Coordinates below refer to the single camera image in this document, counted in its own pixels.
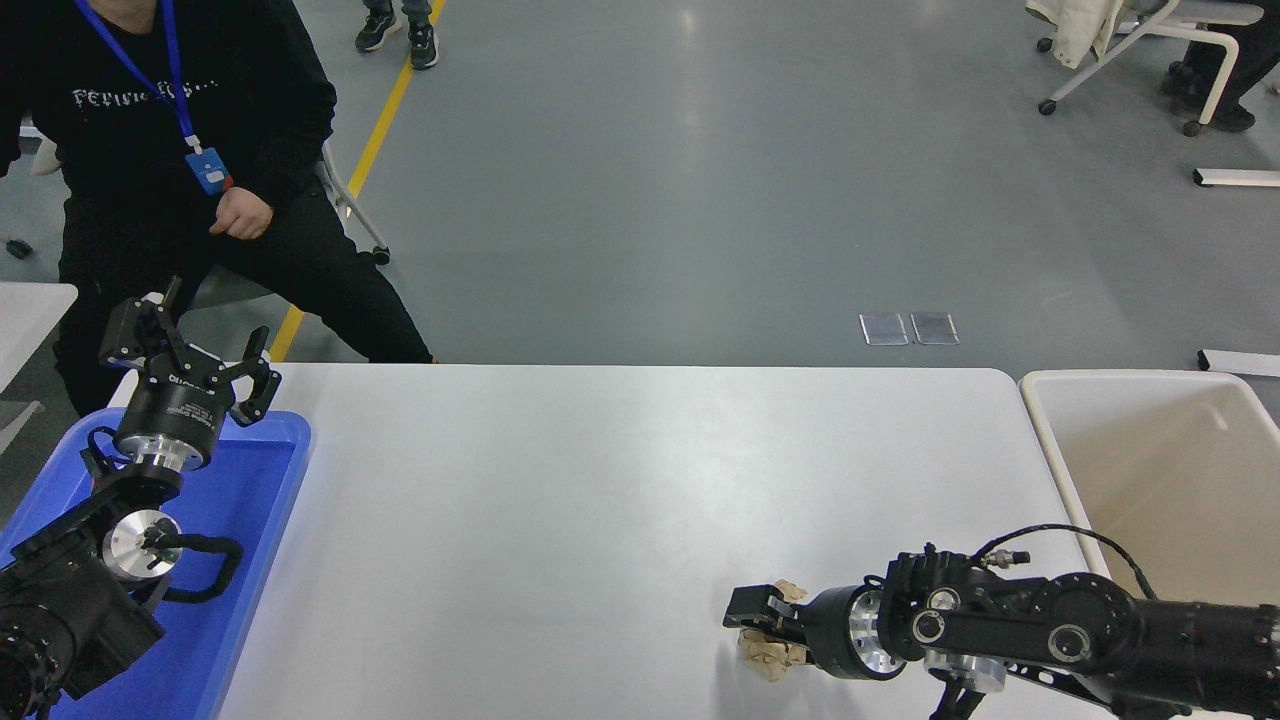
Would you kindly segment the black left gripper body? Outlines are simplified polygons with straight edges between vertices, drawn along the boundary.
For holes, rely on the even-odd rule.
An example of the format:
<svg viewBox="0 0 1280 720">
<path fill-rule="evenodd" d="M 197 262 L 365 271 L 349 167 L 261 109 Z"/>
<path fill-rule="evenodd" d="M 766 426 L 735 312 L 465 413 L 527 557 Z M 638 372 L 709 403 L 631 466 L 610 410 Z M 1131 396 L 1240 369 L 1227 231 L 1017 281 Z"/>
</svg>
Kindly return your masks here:
<svg viewBox="0 0 1280 720">
<path fill-rule="evenodd" d="M 232 368 L 204 350 L 160 350 L 134 365 L 116 451 L 132 462 L 209 462 L 236 406 Z"/>
</svg>

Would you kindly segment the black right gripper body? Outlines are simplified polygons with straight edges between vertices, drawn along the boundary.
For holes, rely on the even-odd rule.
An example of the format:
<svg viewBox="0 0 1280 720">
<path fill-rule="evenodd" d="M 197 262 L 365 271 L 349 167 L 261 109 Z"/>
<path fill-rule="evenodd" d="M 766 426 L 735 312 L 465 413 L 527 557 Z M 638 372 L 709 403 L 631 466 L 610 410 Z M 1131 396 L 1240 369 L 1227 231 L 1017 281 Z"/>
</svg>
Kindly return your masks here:
<svg viewBox="0 0 1280 720">
<path fill-rule="evenodd" d="M 850 616 L 861 585 L 822 591 L 805 605 L 805 639 L 813 662 L 840 679 L 865 679 L 865 666 L 855 652 Z"/>
</svg>

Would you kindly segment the person's left hand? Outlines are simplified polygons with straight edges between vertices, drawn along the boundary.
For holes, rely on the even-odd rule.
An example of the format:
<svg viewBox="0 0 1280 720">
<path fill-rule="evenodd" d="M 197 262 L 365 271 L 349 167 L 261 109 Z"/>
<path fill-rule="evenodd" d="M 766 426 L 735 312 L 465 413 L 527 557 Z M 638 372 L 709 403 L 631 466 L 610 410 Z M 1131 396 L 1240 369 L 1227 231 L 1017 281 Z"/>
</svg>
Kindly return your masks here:
<svg viewBox="0 0 1280 720">
<path fill-rule="evenodd" d="M 256 193 L 233 186 L 221 195 L 207 232 L 236 240 L 259 240 L 273 223 L 274 215 L 273 206 Z"/>
</svg>

